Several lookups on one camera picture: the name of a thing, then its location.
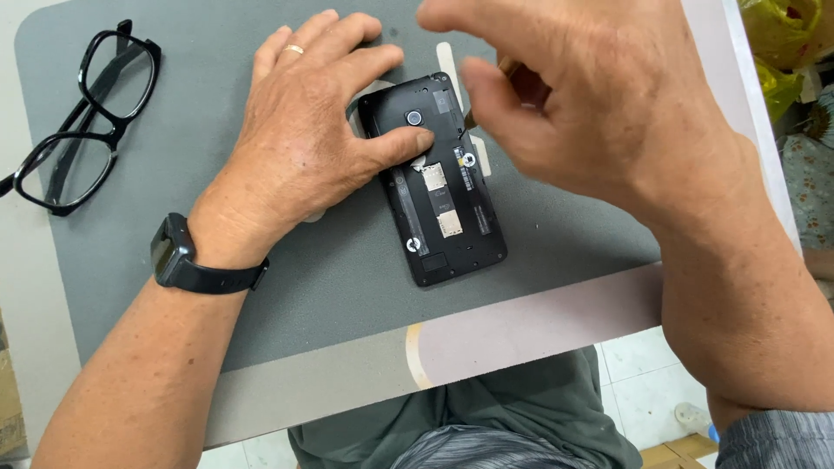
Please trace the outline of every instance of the wedding ring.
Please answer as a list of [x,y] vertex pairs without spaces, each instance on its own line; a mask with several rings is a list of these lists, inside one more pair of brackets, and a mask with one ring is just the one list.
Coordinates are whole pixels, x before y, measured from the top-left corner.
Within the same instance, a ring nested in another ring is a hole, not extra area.
[[290,44],[289,46],[285,47],[285,48],[284,48],[284,50],[291,50],[291,51],[293,51],[293,52],[297,52],[297,53],[299,53],[299,54],[303,54],[303,53],[304,53],[304,49],[302,49],[302,48],[301,48],[301,47],[299,47],[299,46],[296,46],[295,44]]

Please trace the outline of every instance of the rear camera lens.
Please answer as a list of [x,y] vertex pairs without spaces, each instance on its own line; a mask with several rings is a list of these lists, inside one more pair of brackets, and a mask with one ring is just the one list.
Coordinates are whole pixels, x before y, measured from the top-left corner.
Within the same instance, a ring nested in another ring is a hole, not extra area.
[[423,114],[420,111],[411,111],[405,115],[405,120],[409,125],[418,126],[423,123]]

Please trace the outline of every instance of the smartphone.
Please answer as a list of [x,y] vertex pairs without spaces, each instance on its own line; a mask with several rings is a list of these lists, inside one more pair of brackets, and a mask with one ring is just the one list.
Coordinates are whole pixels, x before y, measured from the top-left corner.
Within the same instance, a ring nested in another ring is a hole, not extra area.
[[359,98],[369,139],[398,127],[424,127],[435,144],[417,159],[379,174],[403,251],[418,286],[431,286],[495,265],[507,246],[446,73]]

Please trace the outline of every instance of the black watch strap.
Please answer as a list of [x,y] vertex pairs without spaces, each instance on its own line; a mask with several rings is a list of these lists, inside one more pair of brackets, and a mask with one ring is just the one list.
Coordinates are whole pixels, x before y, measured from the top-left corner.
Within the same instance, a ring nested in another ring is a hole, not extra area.
[[212,269],[182,260],[175,275],[181,290],[205,295],[228,295],[243,290],[255,291],[269,269],[269,259],[258,267],[244,270]]

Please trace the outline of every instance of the smartwatch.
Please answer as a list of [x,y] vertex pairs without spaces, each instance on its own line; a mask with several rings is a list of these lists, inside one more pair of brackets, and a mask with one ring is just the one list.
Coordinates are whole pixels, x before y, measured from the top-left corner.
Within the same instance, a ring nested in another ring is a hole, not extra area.
[[228,295],[246,289],[255,291],[269,268],[263,264],[244,270],[211,269],[194,263],[197,250],[181,214],[169,214],[151,242],[153,275],[163,287],[205,295]]

